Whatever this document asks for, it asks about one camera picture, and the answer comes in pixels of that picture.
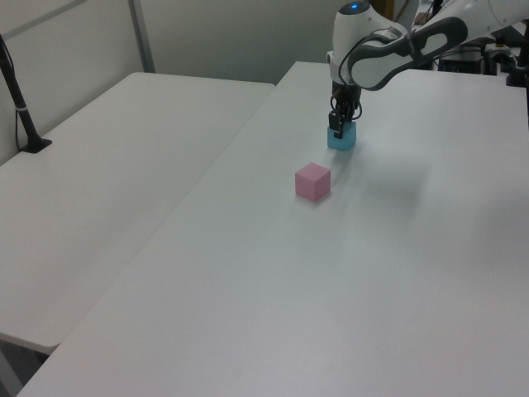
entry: white wall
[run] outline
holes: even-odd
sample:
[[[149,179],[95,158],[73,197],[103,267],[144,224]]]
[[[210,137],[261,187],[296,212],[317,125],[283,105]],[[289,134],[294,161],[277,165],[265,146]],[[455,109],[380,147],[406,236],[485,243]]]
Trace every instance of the white wall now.
[[[397,16],[398,10],[404,5],[405,0],[395,0],[395,16]],[[404,12],[398,23],[403,25],[406,29],[412,27],[413,19],[415,19],[415,13],[417,12],[417,7],[419,6],[419,0],[409,0],[408,5],[404,9]]]
[[[129,73],[142,71],[127,0],[88,0],[6,44],[40,135]],[[17,153],[14,112],[0,77],[0,164]],[[23,129],[19,136],[25,136]]]
[[[276,84],[325,62],[347,0],[141,0],[156,72]]]

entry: black cable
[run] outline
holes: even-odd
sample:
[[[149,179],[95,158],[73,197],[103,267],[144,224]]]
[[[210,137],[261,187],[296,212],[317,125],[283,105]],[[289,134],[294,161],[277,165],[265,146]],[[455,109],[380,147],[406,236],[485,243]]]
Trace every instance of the black cable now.
[[[338,68],[338,77],[340,77],[340,80],[341,82],[344,84],[344,87],[346,88],[347,92],[349,93],[349,95],[354,98],[355,95],[349,90],[349,85],[346,84],[346,81],[344,80],[344,78],[342,77],[341,75],[341,68],[343,67],[344,63],[346,62],[346,59],[349,58],[349,55],[351,55],[351,53],[356,49],[356,47],[358,47],[360,44],[362,44],[363,42],[365,41],[365,39],[361,39],[359,40],[355,45],[353,45],[353,48],[351,48],[349,50],[349,52],[347,53],[347,55],[344,57],[344,59],[341,61],[340,63],[340,67]],[[358,118],[362,115],[362,105],[360,103],[360,100],[358,100],[358,107],[360,108],[360,115],[358,117],[352,117],[351,120],[358,120]],[[353,104],[353,114],[352,116],[355,115],[355,106]]]
[[[13,71],[13,76],[15,76],[15,64],[13,63],[13,58],[11,57],[11,53],[9,52],[9,49],[7,48],[7,45],[5,42],[2,43],[2,47],[6,51],[7,58],[9,59],[9,64],[11,65],[11,70]],[[18,143],[18,109],[17,108],[15,108],[15,142],[17,144],[17,150],[20,153],[21,151],[20,144]]]
[[[358,114],[358,116],[351,118],[351,121],[358,120],[360,116],[362,116],[363,111],[362,111],[362,104],[360,103],[360,101],[358,101],[358,109],[360,110],[360,113]]]
[[[481,50],[453,50],[453,51],[444,52],[443,54],[434,56],[431,60],[438,60],[444,56],[466,54],[467,52],[479,52],[481,54]]]
[[[15,142],[17,143],[17,150],[20,153],[20,145],[18,144],[18,110],[15,109]]]
[[[13,71],[13,76],[15,75],[15,64],[13,64],[13,58],[11,57],[11,53],[7,49],[7,45],[5,42],[2,43],[3,49],[6,51],[7,58],[9,59],[9,64],[11,65],[11,70]]]
[[[428,13],[431,11],[432,8],[433,8],[433,2],[431,2],[430,7],[427,9],[426,13],[424,14],[424,23],[422,25],[426,25],[430,21],[428,19]]]

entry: blue cube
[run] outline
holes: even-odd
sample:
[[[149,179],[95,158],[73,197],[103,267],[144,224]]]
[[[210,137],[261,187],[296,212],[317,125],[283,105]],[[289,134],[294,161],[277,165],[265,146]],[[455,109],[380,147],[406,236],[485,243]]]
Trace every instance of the blue cube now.
[[[327,146],[339,151],[349,151],[356,143],[356,122],[345,122],[341,139],[334,137],[334,130],[327,127]]]

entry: pink cube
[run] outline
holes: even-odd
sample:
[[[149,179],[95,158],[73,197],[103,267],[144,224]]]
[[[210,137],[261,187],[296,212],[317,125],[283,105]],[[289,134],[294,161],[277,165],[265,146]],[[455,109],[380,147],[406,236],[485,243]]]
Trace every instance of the pink cube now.
[[[310,163],[296,173],[296,194],[317,201],[331,191],[331,170]]]

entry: white table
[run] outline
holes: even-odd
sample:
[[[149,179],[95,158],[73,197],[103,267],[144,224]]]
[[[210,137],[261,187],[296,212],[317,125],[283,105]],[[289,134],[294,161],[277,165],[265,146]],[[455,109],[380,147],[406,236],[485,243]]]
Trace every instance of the white table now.
[[[526,395],[525,92],[405,72],[343,153],[330,89],[296,64],[20,396]]]
[[[132,74],[0,167],[0,339],[52,352],[272,89]]]

